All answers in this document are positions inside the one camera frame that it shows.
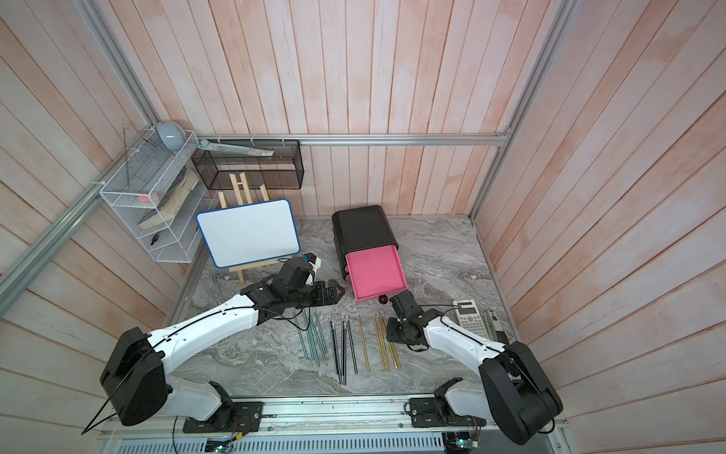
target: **metal vent grille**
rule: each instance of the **metal vent grille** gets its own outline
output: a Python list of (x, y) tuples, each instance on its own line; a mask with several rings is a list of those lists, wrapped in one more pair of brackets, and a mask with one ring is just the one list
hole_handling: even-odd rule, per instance
[[(177, 438), (182, 453), (203, 453), (207, 438)], [(432, 453), (444, 450), (440, 433), (247, 436), (233, 453)], [(116, 454), (174, 454), (171, 438), (124, 440)]]
[[(182, 453), (203, 453), (206, 437), (177, 438), (176, 450)], [(176, 454), (171, 438), (124, 440), (118, 445), (116, 454)]]

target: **calculator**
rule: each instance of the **calculator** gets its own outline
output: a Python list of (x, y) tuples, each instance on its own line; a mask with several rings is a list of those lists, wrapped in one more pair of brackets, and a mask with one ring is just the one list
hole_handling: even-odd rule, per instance
[(459, 320), (459, 326), (471, 331), (477, 336), (491, 339), (484, 324), (484, 319), (479, 314), (479, 308), (473, 299), (458, 299), (454, 301), (454, 305), (457, 306), (454, 312), (456, 312), (457, 319)]
[(490, 341), (501, 342), (502, 344), (509, 344), (509, 338), (502, 328), (502, 322), (497, 318), (496, 312), (493, 309), (487, 309), (484, 314), (486, 317), (486, 329), (490, 332)]

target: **wooden stick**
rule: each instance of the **wooden stick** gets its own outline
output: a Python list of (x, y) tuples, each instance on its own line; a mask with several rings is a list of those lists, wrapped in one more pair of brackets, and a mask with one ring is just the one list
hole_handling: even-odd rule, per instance
[(396, 369), (400, 369), (401, 363), (399, 362), (399, 354), (396, 353), (396, 347), (393, 346), (393, 342), (388, 342), (388, 346), (391, 348), (391, 357), (393, 358), (393, 365), (396, 366)]
[(388, 351), (386, 351), (386, 327), (383, 324), (383, 313), (378, 316), (378, 324), (380, 325), (380, 342), (383, 345), (383, 357), (386, 359), (386, 370), (391, 370), (391, 363), (388, 361)]
[(260, 191), (262, 192), (262, 200), (269, 202), (270, 201), (270, 195), (267, 193), (267, 186), (261, 185)]
[(232, 189), (234, 190), (234, 196), (237, 198), (237, 205), (244, 205), (245, 202), (242, 200), (242, 194), (240, 194), (240, 183), (234, 174), (229, 174), (229, 179), (232, 181)]
[(240, 174), (240, 179), (242, 180), (242, 187), (245, 188), (245, 197), (247, 198), (247, 203), (252, 203), (252, 194), (250, 193), (250, 185), (247, 183), (247, 175), (245, 172), (242, 172)]
[(365, 356), (365, 368), (370, 372), (370, 363), (368, 362), (368, 350), (365, 348), (365, 337), (363, 336), (363, 325), (361, 324), (361, 315), (358, 314), (358, 331), (361, 333), (361, 344), (363, 344), (363, 355)]
[(375, 323), (375, 334), (378, 338), (378, 350), (380, 352), (380, 365), (383, 371), (390, 370), (388, 367), (388, 353), (386, 353), (386, 343), (383, 339), (383, 333), (380, 331), (380, 321), (378, 314), (373, 315), (373, 322)]
[(219, 196), (219, 208), (226, 208), (227, 200), (226, 198), (224, 198), (224, 192), (217, 191), (217, 195)]

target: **book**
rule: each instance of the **book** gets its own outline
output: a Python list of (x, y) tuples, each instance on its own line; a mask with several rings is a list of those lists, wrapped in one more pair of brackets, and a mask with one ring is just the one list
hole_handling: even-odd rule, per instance
[(156, 209), (150, 208), (146, 210), (144, 215), (139, 220), (139, 227), (143, 230), (150, 229), (158, 226), (164, 222), (171, 222), (174, 220), (182, 208), (184, 201), (192, 189), (195, 188), (199, 182), (199, 177), (193, 171), (187, 170), (186, 167), (182, 168), (174, 182), (164, 194), (164, 197), (159, 202)]

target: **wire basket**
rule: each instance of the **wire basket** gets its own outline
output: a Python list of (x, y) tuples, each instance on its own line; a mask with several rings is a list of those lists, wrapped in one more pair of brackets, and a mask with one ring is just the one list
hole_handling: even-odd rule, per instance
[[(180, 151), (170, 152), (161, 142), (156, 130), (149, 130), (143, 136), (141, 145), (135, 148), (126, 162), (111, 176), (101, 189), (101, 196), (126, 225), (131, 234), (144, 246), (146, 252), (157, 262), (191, 263), (202, 235), (195, 220), (197, 213), (212, 209), (214, 198), (205, 198), (207, 193), (202, 182), (189, 180), (195, 186), (176, 214), (163, 213), (161, 203), (164, 195), (177, 179), (189, 176), (194, 169), (184, 169), (189, 157), (197, 149), (197, 136), (186, 131), (187, 140)], [(160, 220), (153, 227), (143, 229), (140, 224), (151, 215)]]
[(101, 196), (111, 206), (156, 208), (174, 182), (199, 141), (193, 131), (185, 131), (187, 141), (176, 152), (170, 152), (161, 142), (155, 129), (144, 139), (118, 168), (101, 190)]
[(300, 189), (305, 170), (296, 140), (221, 139), (227, 145), (273, 150), (273, 156), (244, 156), (224, 151), (196, 150), (192, 162), (210, 190), (230, 190), (230, 174), (245, 172), (252, 189)]

